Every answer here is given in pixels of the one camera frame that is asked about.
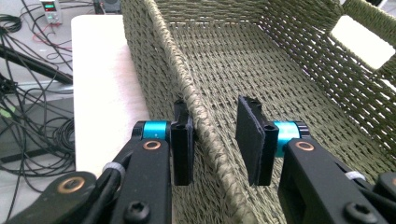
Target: cable bundle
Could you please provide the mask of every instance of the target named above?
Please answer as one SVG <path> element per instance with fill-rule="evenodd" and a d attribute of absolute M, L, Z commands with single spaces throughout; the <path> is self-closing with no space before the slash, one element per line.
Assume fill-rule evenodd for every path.
<path fill-rule="evenodd" d="M 69 43 L 53 43 L 50 36 L 55 31 L 50 25 L 51 31 L 44 33 L 37 21 L 44 15 L 34 18 L 32 11 L 40 9 L 40 4 L 27 6 L 23 0 L 23 8 L 19 17 L 0 14 L 0 56 L 4 57 L 7 71 L 0 74 L 0 121 L 4 124 L 0 126 L 0 142 L 5 136 L 12 136 L 16 143 L 19 159 L 21 162 L 18 167 L 11 167 L 9 164 L 0 162 L 0 170 L 7 171 L 17 175 L 17 183 L 12 199 L 11 206 L 8 211 L 7 219 L 10 218 L 14 207 L 16 195 L 19 189 L 21 177 L 24 178 L 27 185 L 37 191 L 41 189 L 35 188 L 29 181 L 29 178 L 55 176 L 72 172 L 75 162 L 75 143 L 74 143 L 74 119 L 73 111 L 60 108 L 48 102 L 48 93 L 57 94 L 73 94 L 73 91 L 52 91 L 51 85 L 55 82 L 55 78 L 59 77 L 62 71 L 59 70 L 60 64 L 65 64 L 70 71 L 71 66 L 71 48 L 65 47 L 64 44 Z M 90 2 L 80 1 L 63 1 L 62 4 L 73 3 L 73 7 L 92 6 Z M 33 25 L 29 25 L 28 20 L 24 16 L 28 15 Z M 48 45 L 53 49 L 53 53 L 43 57 L 29 48 L 25 43 L 12 36 L 12 33 L 18 32 L 22 28 L 22 24 L 27 23 L 32 32 L 33 40 Z M 25 67 L 28 74 L 34 81 L 36 88 L 25 90 L 18 84 L 10 62 Z M 31 70 L 31 64 L 38 67 L 47 66 L 48 70 L 53 70 L 51 79 L 48 83 L 43 84 L 39 78 Z M 40 120 L 33 118 L 35 111 L 43 111 Z M 56 162 L 53 164 L 41 164 L 31 156 L 32 149 L 39 148 L 54 158 Z"/>

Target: floor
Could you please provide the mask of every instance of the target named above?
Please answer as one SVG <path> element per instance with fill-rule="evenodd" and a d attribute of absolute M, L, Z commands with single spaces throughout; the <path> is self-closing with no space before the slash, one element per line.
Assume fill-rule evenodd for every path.
<path fill-rule="evenodd" d="M 26 0 L 26 4 L 36 4 L 38 1 L 37 0 Z M 71 6 L 74 4 L 74 2 L 77 1 L 67 1 L 70 3 L 64 3 L 67 4 L 68 6 Z M 22 8 L 22 3 L 21 1 L 9 1 L 9 0 L 0 0 L 0 14 L 10 14 L 10 15 L 15 15 L 19 16 L 21 14 L 21 8 Z M 396 0 L 389 0 L 384 6 L 383 9 L 389 14 L 392 14 L 393 16 L 396 16 Z M 71 10 L 64 10 L 63 15 L 64 15 L 64 24 L 61 26 L 55 28 L 55 33 L 56 36 L 54 36 L 54 41 L 57 41 L 58 43 L 62 43 L 64 41 L 70 40 L 71 39 L 71 27 L 70 27 L 70 21 L 72 18 L 82 15 L 82 14 L 92 14 L 93 8 L 92 7 L 82 7 L 82 8 L 74 8 Z M 42 14 L 42 11 L 36 10 L 35 11 L 35 16 L 39 16 L 40 13 Z M 46 21 L 42 18 L 41 20 L 37 21 L 42 27 L 46 26 Z M 17 32 L 14 35 L 16 38 L 19 38 L 21 41 L 27 43 L 29 46 L 31 46 L 33 49 L 35 49 L 37 52 L 42 54 L 43 56 L 47 56 L 49 53 L 51 53 L 51 49 L 48 48 L 47 46 L 37 43 L 33 40 L 33 35 L 29 31 L 28 27 L 26 24 L 23 25 L 22 30 Z M 2 74 L 5 73 L 4 71 L 4 60 L 0 59 L 0 72 Z M 25 83 L 29 84 L 31 80 L 29 80 L 29 76 L 24 75 L 26 72 L 21 69 L 18 66 L 13 66 L 12 69 L 16 73 L 20 73 L 21 75 L 19 76 L 19 82 L 20 83 Z M 72 71 L 65 65 L 62 65 L 60 68 L 62 71 L 71 74 Z M 53 100 L 62 100 L 63 98 L 67 98 L 65 96 L 53 96 Z M 37 162 L 40 162 L 42 164 L 53 164 L 56 162 L 56 158 L 53 158 L 50 155 L 43 155 L 36 157 L 35 160 Z M 11 162 L 6 164 L 8 168 L 12 167 L 14 169 L 18 169 L 19 167 L 19 162 Z M 30 183 L 35 186 L 37 189 L 44 189 L 53 179 L 56 177 L 48 177 L 48 178 L 30 178 L 29 181 Z M 16 182 L 17 182 L 17 177 L 15 175 L 11 175 L 5 171 L 0 171 L 0 222 L 4 222 L 7 218 L 7 214 L 9 211 L 9 207 L 12 202 Z M 21 183 L 20 183 L 20 188 L 15 200 L 14 204 L 14 209 L 12 212 L 12 215 L 17 214 L 27 206 L 29 206 L 37 197 L 39 196 L 39 193 L 33 191 L 30 189 L 25 180 L 21 178 Z"/>

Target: black clamp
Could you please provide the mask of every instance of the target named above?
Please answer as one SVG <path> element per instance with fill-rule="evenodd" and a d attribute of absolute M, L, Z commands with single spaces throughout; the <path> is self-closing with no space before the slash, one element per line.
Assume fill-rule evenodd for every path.
<path fill-rule="evenodd" d="M 396 173 L 375 186 L 325 150 L 301 121 L 268 121 L 259 101 L 240 96 L 236 141 L 250 185 L 268 186 L 284 154 L 278 197 L 288 223 L 393 223 Z"/>
<path fill-rule="evenodd" d="M 174 122 L 138 121 L 97 180 L 86 172 L 61 176 L 7 223 L 171 223 L 171 153 L 174 184 L 188 186 L 194 142 L 183 101 L 175 102 Z"/>

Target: wicker basket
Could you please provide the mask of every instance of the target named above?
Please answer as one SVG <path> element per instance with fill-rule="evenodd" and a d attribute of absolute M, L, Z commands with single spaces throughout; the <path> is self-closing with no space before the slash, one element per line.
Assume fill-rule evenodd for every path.
<path fill-rule="evenodd" d="M 395 55 L 374 70 L 330 35 L 348 14 L 392 46 L 396 22 L 361 0 L 123 0 L 126 38 L 152 119 L 183 97 L 198 133 L 195 182 L 174 188 L 178 223 L 283 223 L 276 189 L 250 187 L 234 140 L 237 96 L 268 119 L 304 120 L 373 182 L 395 171 Z"/>

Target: screw head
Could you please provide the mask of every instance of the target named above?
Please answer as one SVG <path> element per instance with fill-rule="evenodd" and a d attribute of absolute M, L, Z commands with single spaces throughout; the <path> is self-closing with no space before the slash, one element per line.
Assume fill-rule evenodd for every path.
<path fill-rule="evenodd" d="M 125 207 L 124 221 L 126 223 L 147 223 L 149 221 L 149 205 L 133 201 Z"/>
<path fill-rule="evenodd" d="M 358 223 L 373 224 L 378 221 L 374 213 L 364 204 L 348 203 L 345 206 L 346 215 Z"/>

